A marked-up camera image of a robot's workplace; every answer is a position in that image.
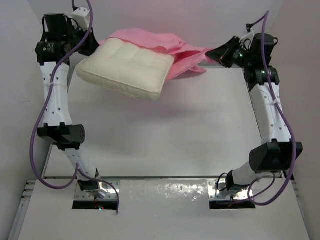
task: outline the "pillow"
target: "pillow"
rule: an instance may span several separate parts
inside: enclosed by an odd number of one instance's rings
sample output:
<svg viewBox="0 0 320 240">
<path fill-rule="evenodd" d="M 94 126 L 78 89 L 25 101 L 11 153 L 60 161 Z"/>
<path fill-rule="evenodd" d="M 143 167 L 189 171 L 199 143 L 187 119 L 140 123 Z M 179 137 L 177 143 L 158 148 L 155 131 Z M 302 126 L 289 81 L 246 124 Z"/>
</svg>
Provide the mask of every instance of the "pillow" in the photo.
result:
<svg viewBox="0 0 320 240">
<path fill-rule="evenodd" d="M 109 38 L 75 72 L 88 83 L 137 99 L 157 100 L 174 60 L 169 54 Z"/>
</svg>

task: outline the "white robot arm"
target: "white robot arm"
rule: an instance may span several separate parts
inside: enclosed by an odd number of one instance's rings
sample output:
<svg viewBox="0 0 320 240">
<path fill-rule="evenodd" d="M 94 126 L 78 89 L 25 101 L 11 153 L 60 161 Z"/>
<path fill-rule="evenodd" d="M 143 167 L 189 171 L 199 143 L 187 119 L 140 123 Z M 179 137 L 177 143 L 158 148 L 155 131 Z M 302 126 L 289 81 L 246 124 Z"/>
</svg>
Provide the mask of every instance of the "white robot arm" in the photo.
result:
<svg viewBox="0 0 320 240">
<path fill-rule="evenodd" d="M 90 192 L 95 197 L 104 197 L 108 187 L 96 181 L 98 170 L 92 165 L 83 151 L 85 128 L 73 125 L 68 107 L 68 73 L 69 62 L 62 63 L 51 81 L 52 72 L 57 63 L 65 57 L 84 37 L 89 27 L 90 11 L 78 8 L 72 14 L 76 20 L 73 25 L 71 18 L 64 14 L 47 14 L 42 19 L 43 35 L 36 46 L 37 61 L 43 77 L 44 97 L 48 97 L 50 87 L 52 93 L 43 116 L 43 127 L 38 127 L 37 134 L 47 142 L 56 145 L 67 156 L 72 166 L 78 167 L 77 179 L 81 190 Z M 80 54 L 90 56 L 99 47 L 93 31 L 77 50 Z"/>
<path fill-rule="evenodd" d="M 44 62 L 40 66 L 43 82 L 44 82 L 44 98 L 48 96 L 50 85 L 54 85 L 50 101 L 48 103 L 47 109 L 45 110 L 43 117 L 43 126 L 44 127 L 61 127 L 63 126 L 72 126 L 72 119 L 69 113 L 68 107 L 68 72 L 69 66 L 63 63 L 57 70 L 54 78 L 54 82 L 50 83 L 51 73 L 56 67 L 55 62 Z M 85 139 L 85 130 L 83 127 L 79 127 L 79 138 L 82 140 Z M 76 144 L 71 144 L 70 147 L 57 144 L 58 148 L 68 157 L 72 166 L 76 168 L 78 164 L 79 169 L 91 178 L 96 177 L 96 168 L 92 165 L 87 157 L 84 156 L 82 146 L 77 146 Z M 78 180 L 86 179 L 80 174 L 77 174 Z"/>
<path fill-rule="evenodd" d="M 278 39 L 265 34 L 265 61 L 271 86 L 275 93 L 274 100 L 262 60 L 262 34 L 255 34 L 252 25 L 251 27 L 250 25 L 247 25 L 249 33 L 244 37 L 235 36 L 225 45 L 206 53 L 207 57 L 217 61 L 225 68 L 231 68 L 233 64 L 236 64 L 243 69 L 261 135 L 261 146 L 250 152 L 249 161 L 227 174 L 227 190 L 239 190 L 267 174 L 288 170 L 293 156 L 291 134 L 276 106 L 277 104 L 282 110 L 278 72 L 274 67 L 269 66 L 271 53 L 277 45 Z M 246 46 L 247 40 L 249 40 L 249 48 Z M 302 151 L 302 143 L 297 142 L 296 157 Z"/>
</svg>

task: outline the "black joint actuator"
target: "black joint actuator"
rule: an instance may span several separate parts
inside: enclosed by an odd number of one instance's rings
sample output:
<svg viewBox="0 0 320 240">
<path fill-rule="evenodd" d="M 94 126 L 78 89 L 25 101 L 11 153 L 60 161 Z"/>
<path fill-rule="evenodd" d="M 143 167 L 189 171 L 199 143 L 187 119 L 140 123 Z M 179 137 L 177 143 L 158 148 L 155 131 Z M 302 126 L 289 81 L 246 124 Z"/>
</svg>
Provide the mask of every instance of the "black joint actuator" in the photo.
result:
<svg viewBox="0 0 320 240">
<path fill-rule="evenodd" d="M 256 174 L 286 171 L 292 162 L 292 142 L 268 142 L 249 154 L 251 169 Z M 296 159 L 303 151 L 301 142 L 296 143 Z"/>
<path fill-rule="evenodd" d="M 234 182 L 234 176 L 232 174 L 233 170 L 228 173 L 225 178 L 225 185 L 228 191 L 241 191 L 242 189 L 248 187 L 249 185 L 237 185 Z"/>
<path fill-rule="evenodd" d="M 39 127 L 37 135 L 47 142 L 56 145 L 60 150 L 79 149 L 86 138 L 83 125 L 65 125 Z"/>
</svg>

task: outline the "white platform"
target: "white platform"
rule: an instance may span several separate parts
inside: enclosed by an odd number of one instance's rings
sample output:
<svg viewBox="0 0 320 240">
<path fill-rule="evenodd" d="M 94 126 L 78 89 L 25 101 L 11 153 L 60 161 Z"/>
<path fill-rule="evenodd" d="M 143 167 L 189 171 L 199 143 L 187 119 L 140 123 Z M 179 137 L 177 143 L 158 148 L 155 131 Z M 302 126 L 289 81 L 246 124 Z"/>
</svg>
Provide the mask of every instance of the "white platform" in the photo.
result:
<svg viewBox="0 0 320 240">
<path fill-rule="evenodd" d="M 240 68 L 165 83 L 157 101 L 138 100 L 84 82 L 69 89 L 73 124 L 83 124 L 87 155 L 102 176 L 219 176 L 248 161 L 261 144 Z M 45 175 L 74 169 L 53 148 Z"/>
<path fill-rule="evenodd" d="M 68 180 L 50 180 L 62 185 Z M 265 188 L 263 179 L 253 193 Z M 277 179 L 272 192 L 283 184 Z M 273 204 L 210 210 L 205 180 L 123 180 L 114 210 L 73 210 L 76 183 L 52 190 L 37 182 L 19 240 L 308 240 L 290 184 Z"/>
</svg>

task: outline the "purple cable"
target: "purple cable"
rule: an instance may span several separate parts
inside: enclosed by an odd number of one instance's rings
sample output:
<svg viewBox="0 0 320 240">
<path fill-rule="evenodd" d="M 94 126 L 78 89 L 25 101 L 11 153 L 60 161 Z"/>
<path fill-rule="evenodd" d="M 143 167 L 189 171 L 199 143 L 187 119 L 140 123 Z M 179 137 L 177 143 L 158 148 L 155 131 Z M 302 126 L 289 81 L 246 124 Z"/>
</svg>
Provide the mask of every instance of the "purple cable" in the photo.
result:
<svg viewBox="0 0 320 240">
<path fill-rule="evenodd" d="M 255 25 L 257 25 L 258 23 L 260 23 L 263 19 L 265 19 L 265 17 L 266 17 L 266 14 L 265 15 L 263 15 L 263 17 L 262 18 L 260 18 L 258 21 L 256 21 L 255 23 L 253 23 L 252 25 L 253 26 L 255 26 Z"/>
<path fill-rule="evenodd" d="M 52 74 L 51 74 L 51 79 L 50 79 L 50 83 L 53 83 L 54 82 L 54 79 L 55 79 L 55 75 L 56 75 L 56 72 L 58 70 L 58 68 L 61 66 L 62 63 L 64 63 L 66 61 L 66 59 L 70 58 L 72 54 L 74 54 L 78 48 L 81 47 L 81 45 L 86 41 L 86 39 L 88 38 L 91 30 L 92 30 L 92 25 L 93 25 L 93 20 L 94 20 L 94 12 L 93 12 L 93 9 L 92 9 L 92 6 L 91 6 L 91 3 L 90 3 L 90 0 L 86 0 L 86 2 L 88 3 L 88 6 L 89 6 L 89 9 L 90 9 L 90 23 L 89 23 L 89 28 L 88 30 L 86 31 L 83 39 L 70 51 L 68 52 L 68 54 L 66 54 L 55 66 L 55 68 L 53 69 L 52 71 Z M 31 164 L 31 168 L 32 168 L 32 171 L 34 173 L 34 175 L 36 176 L 36 178 L 45 186 L 47 186 L 48 188 L 51 188 L 51 189 L 65 189 L 67 187 L 69 187 L 73 181 L 76 179 L 77 177 L 77 173 L 78 173 L 78 167 L 76 166 L 76 169 L 75 169 L 75 173 L 71 179 L 71 181 L 64 185 L 64 186 L 54 186 L 54 185 L 51 185 L 49 183 L 47 183 L 41 176 L 41 174 L 38 172 L 37 170 L 37 167 L 36 167 L 36 164 L 35 164 L 35 159 L 34 159 L 34 145 L 35 145 L 35 138 L 36 138 L 36 133 L 37 133 L 37 128 L 41 122 L 41 119 L 42 117 L 44 116 L 45 114 L 45 110 L 49 104 L 49 100 L 51 98 L 51 95 L 52 95 L 52 92 L 53 92 L 53 89 L 54 89 L 54 86 L 51 85 L 50 88 L 49 88 L 49 92 L 48 92 L 48 95 L 46 97 L 46 100 L 44 102 L 44 105 L 43 105 L 43 108 L 40 112 L 40 115 L 38 117 L 38 119 L 36 120 L 36 123 L 34 125 L 34 128 L 33 128 L 33 131 L 32 131 L 32 134 L 31 134 L 31 139 L 30 139 L 30 148 L 29 148 L 29 157 L 30 157 L 30 164 Z"/>
<path fill-rule="evenodd" d="M 101 179 L 96 179 L 96 178 L 91 178 L 89 177 L 88 175 L 85 175 L 80 169 L 78 170 L 79 173 L 84 176 L 86 179 L 89 179 L 91 181 L 95 181 L 95 182 L 101 182 L 101 183 L 104 183 L 104 184 L 107 184 L 109 185 L 114 191 L 115 191 L 115 194 L 116 194 L 116 197 L 117 197 L 117 205 L 116 205 L 116 213 L 118 214 L 119 213 L 119 204 L 120 204 L 120 199 L 119 199 L 119 193 L 117 192 L 117 189 L 109 182 L 107 181 L 104 181 L 104 180 L 101 180 Z"/>
<path fill-rule="evenodd" d="M 263 25 L 262 25 L 262 32 L 261 32 L 261 53 L 262 53 L 262 62 L 263 62 L 263 67 L 264 70 L 266 72 L 266 77 L 268 80 L 268 84 L 269 84 L 269 89 L 270 89 L 270 93 L 272 96 L 273 101 L 275 101 L 277 99 L 276 94 L 274 92 L 274 89 L 272 87 L 272 83 L 271 83 L 271 78 L 270 78 L 270 73 L 269 73 L 269 69 L 268 69 L 268 65 L 267 65 L 267 60 L 266 60 L 266 54 L 265 54 L 265 33 L 266 33 L 266 25 L 267 25 L 267 19 L 268 19 L 268 15 L 269 15 L 270 11 L 267 11 L 265 13 L 265 15 L 262 17 L 263 19 Z M 282 117 L 285 125 L 288 128 L 288 131 L 291 135 L 291 142 L 292 142 L 292 160 L 291 160 L 291 165 L 289 168 L 289 172 L 287 174 L 287 177 L 282 185 L 282 187 L 280 188 L 280 190 L 276 193 L 276 195 L 274 195 L 270 200 L 266 201 L 266 202 L 256 202 L 253 200 L 253 197 L 249 196 L 250 190 L 252 189 L 253 185 L 255 182 L 257 182 L 258 180 L 254 180 L 249 188 L 248 188 L 248 199 L 254 204 L 254 205 L 258 205 L 258 206 L 267 206 L 271 203 L 273 203 L 275 200 L 277 200 L 277 198 L 284 192 L 284 190 L 286 189 L 287 185 L 290 182 L 291 176 L 293 174 L 294 168 L 295 168 L 295 163 L 296 163 L 296 157 L 297 157 L 297 142 L 296 142 L 296 137 L 294 134 L 293 129 L 291 128 L 286 116 L 284 115 L 284 113 L 282 112 L 280 106 L 278 103 L 275 103 L 275 107 L 278 110 L 280 116 Z"/>
</svg>

